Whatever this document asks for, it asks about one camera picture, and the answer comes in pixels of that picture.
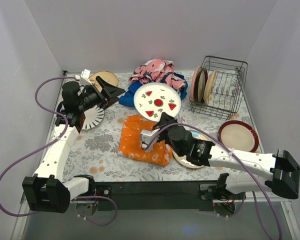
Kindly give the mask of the white blue rimmed plate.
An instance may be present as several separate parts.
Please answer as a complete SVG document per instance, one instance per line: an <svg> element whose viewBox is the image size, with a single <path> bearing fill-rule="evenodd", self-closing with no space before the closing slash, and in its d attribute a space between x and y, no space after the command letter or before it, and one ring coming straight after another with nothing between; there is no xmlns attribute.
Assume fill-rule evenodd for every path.
<svg viewBox="0 0 300 240"><path fill-rule="evenodd" d="M138 88L134 94L133 103L142 117L153 122L158 122L162 113L176 117L182 105L177 91L159 82L147 83Z"/></svg>

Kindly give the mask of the red rimmed black plate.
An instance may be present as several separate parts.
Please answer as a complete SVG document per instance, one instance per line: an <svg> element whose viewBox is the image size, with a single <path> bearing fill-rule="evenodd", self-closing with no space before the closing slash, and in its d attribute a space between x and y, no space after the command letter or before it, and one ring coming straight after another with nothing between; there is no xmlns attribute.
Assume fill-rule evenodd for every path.
<svg viewBox="0 0 300 240"><path fill-rule="evenodd" d="M229 120L221 125L218 139L229 149L254 153L259 147L256 131L247 123Z"/></svg>

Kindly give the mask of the blue and cream plate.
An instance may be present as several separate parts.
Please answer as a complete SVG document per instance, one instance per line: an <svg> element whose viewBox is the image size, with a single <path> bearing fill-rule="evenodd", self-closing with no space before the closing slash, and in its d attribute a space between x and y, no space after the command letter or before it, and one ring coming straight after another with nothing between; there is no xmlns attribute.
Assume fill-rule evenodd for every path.
<svg viewBox="0 0 300 240"><path fill-rule="evenodd" d="M211 139L209 137L207 137L205 134L203 134L203 133L201 133L201 132L199 132L197 130L191 129L190 132L191 132L192 136L195 139L204 140L204 141L211 141ZM185 155L184 156L178 156L175 153L174 150L172 151L172 153L173 153L173 156L174 156L175 160L179 164L181 164L181 165L183 165L183 166L185 166L187 168L190 168L190 169L202 169L202 168L205 168L204 165L198 166L198 165L195 165L195 164L191 163L190 161L187 160L187 157Z"/></svg>

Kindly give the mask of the tan bird pattern plate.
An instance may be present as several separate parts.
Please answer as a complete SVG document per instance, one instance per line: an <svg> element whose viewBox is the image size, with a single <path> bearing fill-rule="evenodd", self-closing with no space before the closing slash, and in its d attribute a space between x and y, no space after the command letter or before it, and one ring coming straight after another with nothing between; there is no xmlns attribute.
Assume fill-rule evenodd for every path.
<svg viewBox="0 0 300 240"><path fill-rule="evenodd" d="M96 72L94 74L92 74L89 77L89 80L97 87L97 89L99 91L102 90L102 87L100 86L100 84L96 81L97 77L101 77L104 81L106 81L108 84L117 87L119 84L119 80L117 78L117 76L109 71L99 71Z"/></svg>

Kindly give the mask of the yellow rimmed plate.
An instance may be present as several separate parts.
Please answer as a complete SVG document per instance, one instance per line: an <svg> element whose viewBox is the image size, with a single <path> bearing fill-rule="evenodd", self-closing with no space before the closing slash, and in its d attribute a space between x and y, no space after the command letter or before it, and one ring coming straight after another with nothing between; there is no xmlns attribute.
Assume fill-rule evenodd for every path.
<svg viewBox="0 0 300 240"><path fill-rule="evenodd" d="M209 99L210 99L210 95L213 90L216 74L217 74L216 70L212 71L211 74L208 76L207 82L205 84L203 101L206 105L208 105L208 103L209 103Z"/></svg>

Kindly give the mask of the white blue striped plate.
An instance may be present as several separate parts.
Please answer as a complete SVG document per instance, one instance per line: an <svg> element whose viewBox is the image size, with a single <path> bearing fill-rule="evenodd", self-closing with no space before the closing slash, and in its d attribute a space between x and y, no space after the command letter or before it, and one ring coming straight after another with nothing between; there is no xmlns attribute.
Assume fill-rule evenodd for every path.
<svg viewBox="0 0 300 240"><path fill-rule="evenodd" d="M105 110L98 106L94 106L85 112L79 112L77 110L66 109L63 101L58 104L56 111L63 114L68 120L68 126L76 128L78 133L81 130L85 131L97 127L105 117Z"/></svg>

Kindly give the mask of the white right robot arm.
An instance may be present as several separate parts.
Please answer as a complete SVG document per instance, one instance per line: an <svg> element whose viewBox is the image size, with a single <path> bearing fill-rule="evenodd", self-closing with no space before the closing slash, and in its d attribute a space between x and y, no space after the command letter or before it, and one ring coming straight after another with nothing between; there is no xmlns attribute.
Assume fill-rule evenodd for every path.
<svg viewBox="0 0 300 240"><path fill-rule="evenodd" d="M142 146L149 149L155 142L164 142L180 157L196 166L225 167L244 171L244 175L231 177L222 174L215 186L207 192L222 199L242 192L271 191L275 195L295 200L299 198L300 165L284 149L276 154L253 153L229 149L210 137L203 140L193 137L186 124L163 112L149 136L141 134Z"/></svg>

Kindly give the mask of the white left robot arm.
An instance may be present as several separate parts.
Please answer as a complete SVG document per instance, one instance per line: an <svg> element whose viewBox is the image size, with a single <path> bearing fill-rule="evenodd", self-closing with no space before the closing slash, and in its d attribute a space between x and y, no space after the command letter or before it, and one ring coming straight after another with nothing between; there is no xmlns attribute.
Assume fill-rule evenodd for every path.
<svg viewBox="0 0 300 240"><path fill-rule="evenodd" d="M76 175L62 182L69 153L83 129L85 112L94 107L105 110L125 93L124 89L107 83L99 76L96 81L102 90L78 75L62 85L62 101L56 110L52 144L33 176L26 176L22 182L31 211L65 213L71 200L79 196L91 200L96 196L95 181L90 175Z"/></svg>

